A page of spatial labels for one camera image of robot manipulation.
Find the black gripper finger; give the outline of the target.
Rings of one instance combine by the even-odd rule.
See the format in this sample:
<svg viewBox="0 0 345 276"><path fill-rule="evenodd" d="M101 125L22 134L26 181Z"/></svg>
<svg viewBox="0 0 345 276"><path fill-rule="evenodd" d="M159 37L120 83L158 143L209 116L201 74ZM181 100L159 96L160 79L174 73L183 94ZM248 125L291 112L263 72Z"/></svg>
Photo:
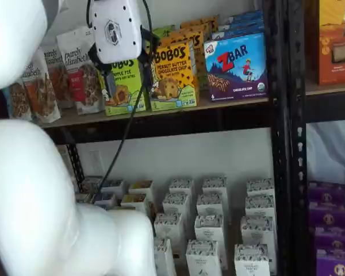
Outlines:
<svg viewBox="0 0 345 276"><path fill-rule="evenodd" d="M150 64L150 56L155 52L155 34L142 26L140 30L142 46L141 53L137 59L142 69L145 69Z"/></svg>
<svg viewBox="0 0 345 276"><path fill-rule="evenodd" d="M111 100L113 97L112 92L116 88L114 75L112 73L112 65L104 64L103 62L101 62L98 57L97 47L95 43L90 48L90 59L102 76L105 85L105 88L103 89L105 90L105 92L103 93L105 99Z"/></svg>

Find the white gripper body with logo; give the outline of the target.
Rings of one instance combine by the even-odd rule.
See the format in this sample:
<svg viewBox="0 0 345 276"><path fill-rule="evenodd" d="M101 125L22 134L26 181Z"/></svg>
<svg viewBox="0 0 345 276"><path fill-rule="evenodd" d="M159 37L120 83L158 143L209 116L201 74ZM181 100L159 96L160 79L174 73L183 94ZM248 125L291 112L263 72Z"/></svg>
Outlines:
<svg viewBox="0 0 345 276"><path fill-rule="evenodd" d="M137 1L101 0L90 7L97 56L103 64L137 59L141 18Z"/></svg>

